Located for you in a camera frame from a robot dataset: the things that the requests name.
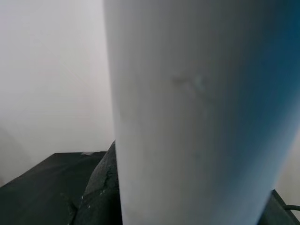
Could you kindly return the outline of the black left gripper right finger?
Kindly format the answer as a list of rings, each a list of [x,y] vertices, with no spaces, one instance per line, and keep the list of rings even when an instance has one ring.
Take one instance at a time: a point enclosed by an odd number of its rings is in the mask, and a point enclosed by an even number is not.
[[[257,224],[300,225],[300,221],[292,213],[292,210],[300,211],[300,207],[298,205],[287,205],[274,189]]]

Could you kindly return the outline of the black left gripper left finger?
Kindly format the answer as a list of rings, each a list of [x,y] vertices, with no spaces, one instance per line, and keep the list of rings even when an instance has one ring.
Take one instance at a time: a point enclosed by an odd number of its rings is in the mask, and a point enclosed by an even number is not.
[[[122,224],[115,142],[90,176],[76,213],[76,224]]]

